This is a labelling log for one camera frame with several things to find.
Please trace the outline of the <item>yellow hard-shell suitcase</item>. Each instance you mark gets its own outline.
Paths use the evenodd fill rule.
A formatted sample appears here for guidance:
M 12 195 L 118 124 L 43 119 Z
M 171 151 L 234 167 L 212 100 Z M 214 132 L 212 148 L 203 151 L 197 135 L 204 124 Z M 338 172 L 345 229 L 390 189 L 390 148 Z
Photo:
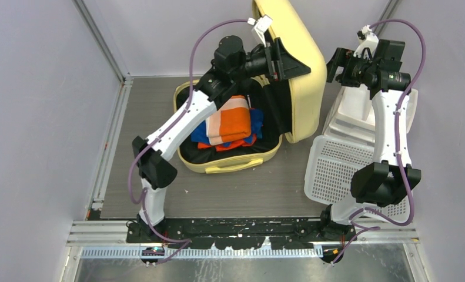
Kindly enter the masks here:
M 224 62 L 214 58 L 200 79 L 176 89 L 174 102 L 180 108 L 189 89 L 228 90 L 246 96 L 263 113 L 261 135 L 251 146 L 223 151 L 203 148 L 187 138 L 178 154 L 196 173 L 235 172 L 260 165 L 277 153 L 283 140 L 297 143 L 318 128 L 327 78 L 320 49 L 289 1 L 254 1 L 252 9 L 255 19 L 269 16 L 273 20 L 267 29 L 267 46 L 246 53 L 246 66 L 232 70 L 232 82 L 218 70 Z

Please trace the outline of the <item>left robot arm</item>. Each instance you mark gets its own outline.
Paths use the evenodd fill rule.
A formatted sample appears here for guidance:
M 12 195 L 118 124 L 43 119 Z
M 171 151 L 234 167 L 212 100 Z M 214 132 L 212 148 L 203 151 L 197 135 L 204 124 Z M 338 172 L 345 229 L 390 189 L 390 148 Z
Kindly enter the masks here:
M 251 52 L 245 52 L 237 36 L 222 38 L 211 69 L 198 83 L 190 84 L 186 102 L 157 131 L 145 139 L 138 136 L 132 142 L 135 159 L 131 169 L 138 168 L 143 189 L 138 200 L 131 200 L 142 205 L 142 237 L 150 243 L 163 237 L 160 222 L 165 217 L 166 188 L 177 175 L 169 161 L 193 130 L 223 108 L 246 79 L 265 75 L 273 85 L 288 82 L 292 88 L 305 82 L 316 66 L 317 61 L 308 51 L 285 48 L 281 38 L 272 44 L 260 44 Z

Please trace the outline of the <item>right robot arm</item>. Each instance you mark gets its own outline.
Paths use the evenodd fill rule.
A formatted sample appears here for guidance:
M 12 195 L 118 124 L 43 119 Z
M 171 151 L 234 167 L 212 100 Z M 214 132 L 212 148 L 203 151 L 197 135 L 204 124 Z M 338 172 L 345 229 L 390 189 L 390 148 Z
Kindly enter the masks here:
M 320 215 L 319 233 L 325 240 L 347 234 L 361 216 L 377 216 L 397 226 L 413 221 L 412 190 L 421 170 L 412 166 L 407 144 L 406 113 L 413 78 L 401 72 L 406 44 L 380 40 L 375 51 L 337 48 L 327 63 L 327 81 L 342 86 L 365 85 L 375 115 L 372 162 L 352 176 L 350 192 Z

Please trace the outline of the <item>white divided organizer tray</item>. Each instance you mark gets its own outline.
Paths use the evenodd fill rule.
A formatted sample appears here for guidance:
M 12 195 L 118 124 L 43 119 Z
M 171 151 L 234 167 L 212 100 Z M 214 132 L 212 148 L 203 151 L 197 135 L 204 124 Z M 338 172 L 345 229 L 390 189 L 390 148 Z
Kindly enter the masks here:
M 367 86 L 341 87 L 326 117 L 323 134 L 365 146 L 374 145 L 375 115 Z

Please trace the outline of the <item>orange and pink folded cloth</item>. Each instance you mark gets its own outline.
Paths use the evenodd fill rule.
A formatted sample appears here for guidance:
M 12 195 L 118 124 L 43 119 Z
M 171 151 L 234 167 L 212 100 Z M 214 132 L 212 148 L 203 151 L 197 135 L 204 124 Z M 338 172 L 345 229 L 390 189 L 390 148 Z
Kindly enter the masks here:
M 205 120 L 210 145 L 221 145 L 252 134 L 250 108 L 244 96 L 232 96 L 217 112 Z

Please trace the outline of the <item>white perforated plastic basket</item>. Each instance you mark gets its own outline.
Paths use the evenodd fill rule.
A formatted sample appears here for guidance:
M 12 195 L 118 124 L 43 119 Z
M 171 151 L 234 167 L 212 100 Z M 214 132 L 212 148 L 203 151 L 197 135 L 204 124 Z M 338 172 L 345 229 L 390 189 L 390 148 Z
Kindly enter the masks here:
M 349 226 L 360 217 L 371 217 L 407 226 L 415 215 L 412 189 L 421 171 L 412 168 L 407 143 L 401 148 L 373 147 L 318 136 L 310 149 L 305 194 L 327 205 L 321 217 L 328 225 Z

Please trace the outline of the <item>blue folded cloth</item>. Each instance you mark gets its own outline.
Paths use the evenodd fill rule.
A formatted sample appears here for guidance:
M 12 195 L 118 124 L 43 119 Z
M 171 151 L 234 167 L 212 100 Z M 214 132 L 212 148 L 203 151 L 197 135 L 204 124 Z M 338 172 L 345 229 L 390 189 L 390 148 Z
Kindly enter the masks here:
M 262 139 L 262 126 L 264 116 L 261 110 L 259 109 L 250 109 L 250 119 L 251 119 L 251 130 L 252 134 L 256 134 L 257 139 Z M 190 139 L 192 142 L 195 143 L 205 143 L 210 145 L 208 142 L 208 138 L 206 137 L 206 128 L 205 128 L 205 121 L 202 122 L 191 134 Z

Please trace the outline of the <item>orange folded garment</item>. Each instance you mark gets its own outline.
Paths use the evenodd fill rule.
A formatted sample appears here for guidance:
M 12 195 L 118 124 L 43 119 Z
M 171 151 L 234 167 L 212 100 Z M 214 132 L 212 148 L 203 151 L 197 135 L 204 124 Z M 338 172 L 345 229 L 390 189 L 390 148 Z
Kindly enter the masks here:
M 247 137 L 247 138 L 244 138 L 244 139 L 240 139 L 240 140 L 235 140 L 233 142 L 229 142 L 229 143 L 223 143 L 223 144 L 220 144 L 220 145 L 207 145 L 205 143 L 201 143 L 199 142 L 198 143 L 198 149 L 199 150 L 204 150 L 204 149 L 215 149 L 217 152 L 224 152 L 224 151 L 228 151 L 228 150 L 233 150 L 235 148 L 239 148 L 239 147 L 250 147 L 250 146 L 253 146 L 255 141 L 257 140 L 256 138 L 256 134 L 252 134 L 251 136 Z

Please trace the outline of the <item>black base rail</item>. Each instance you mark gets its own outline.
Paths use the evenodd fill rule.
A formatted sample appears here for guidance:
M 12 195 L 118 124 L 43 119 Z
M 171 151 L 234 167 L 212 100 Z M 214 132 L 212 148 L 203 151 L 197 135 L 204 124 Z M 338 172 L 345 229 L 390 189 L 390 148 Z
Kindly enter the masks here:
M 356 233 L 355 226 L 337 227 L 318 217 L 169 218 L 155 227 L 138 217 L 126 222 L 128 243 L 161 243 L 165 247 L 205 250 L 309 249 L 316 243 L 343 246 Z

